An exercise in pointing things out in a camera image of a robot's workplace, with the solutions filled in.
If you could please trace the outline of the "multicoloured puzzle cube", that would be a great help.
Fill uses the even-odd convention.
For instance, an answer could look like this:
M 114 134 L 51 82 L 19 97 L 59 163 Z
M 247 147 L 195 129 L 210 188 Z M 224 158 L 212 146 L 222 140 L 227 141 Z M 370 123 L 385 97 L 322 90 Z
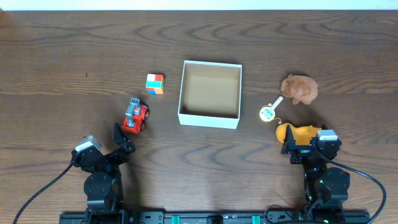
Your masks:
M 148 74 L 146 80 L 146 90 L 151 95 L 164 94 L 164 76 L 161 74 Z

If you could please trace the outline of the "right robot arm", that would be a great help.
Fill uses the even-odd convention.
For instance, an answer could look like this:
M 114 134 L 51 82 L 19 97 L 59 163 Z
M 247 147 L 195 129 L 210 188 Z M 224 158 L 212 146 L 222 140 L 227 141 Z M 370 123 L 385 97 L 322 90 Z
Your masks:
M 325 126 L 317 131 L 307 145 L 299 145 L 290 125 L 286 127 L 281 153 L 290 155 L 291 164 L 301 164 L 304 169 L 304 188 L 310 205 L 305 214 L 313 218 L 313 211 L 342 210 L 348 199 L 350 175 L 337 167 L 327 167 L 340 150 L 341 141 L 334 130 Z

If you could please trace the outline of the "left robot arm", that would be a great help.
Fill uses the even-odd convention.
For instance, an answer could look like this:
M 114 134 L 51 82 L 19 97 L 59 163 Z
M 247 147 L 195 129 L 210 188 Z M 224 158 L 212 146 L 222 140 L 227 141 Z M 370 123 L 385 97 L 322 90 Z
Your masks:
M 72 151 L 72 165 L 90 173 L 83 190 L 88 210 L 93 212 L 113 212 L 124 204 L 119 166 L 130 161 L 136 148 L 119 123 L 114 124 L 113 139 L 118 148 L 107 154 L 101 152 L 101 144 L 93 136 L 84 137 Z

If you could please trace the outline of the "red toy truck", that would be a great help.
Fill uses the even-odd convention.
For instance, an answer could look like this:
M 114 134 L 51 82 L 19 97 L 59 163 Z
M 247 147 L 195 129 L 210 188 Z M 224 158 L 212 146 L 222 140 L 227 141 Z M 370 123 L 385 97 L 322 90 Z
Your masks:
M 127 133 L 139 134 L 145 129 L 149 115 L 150 109 L 146 103 L 139 98 L 131 98 L 125 112 L 122 130 Z

